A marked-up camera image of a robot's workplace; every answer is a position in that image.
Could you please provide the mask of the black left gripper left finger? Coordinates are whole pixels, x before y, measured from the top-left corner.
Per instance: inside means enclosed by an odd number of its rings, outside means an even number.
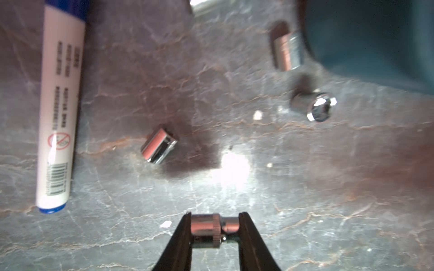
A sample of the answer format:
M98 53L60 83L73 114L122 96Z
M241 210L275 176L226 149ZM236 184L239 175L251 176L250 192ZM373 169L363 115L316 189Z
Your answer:
M164 252L152 271L190 271L193 240L189 212L182 217Z

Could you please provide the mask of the small chrome socket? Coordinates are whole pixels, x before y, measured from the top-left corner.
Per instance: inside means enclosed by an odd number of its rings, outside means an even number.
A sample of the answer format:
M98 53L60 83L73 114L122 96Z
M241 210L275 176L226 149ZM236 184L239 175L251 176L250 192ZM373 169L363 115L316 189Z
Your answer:
M160 164L178 143L178 139L165 128L157 129L141 147L143 158L152 164Z

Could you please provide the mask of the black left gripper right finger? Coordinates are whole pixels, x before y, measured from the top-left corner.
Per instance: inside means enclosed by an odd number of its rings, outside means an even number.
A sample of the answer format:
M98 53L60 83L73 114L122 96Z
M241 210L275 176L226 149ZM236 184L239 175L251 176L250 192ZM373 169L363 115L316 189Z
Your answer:
M247 212L238 216L238 255L241 271L280 271Z

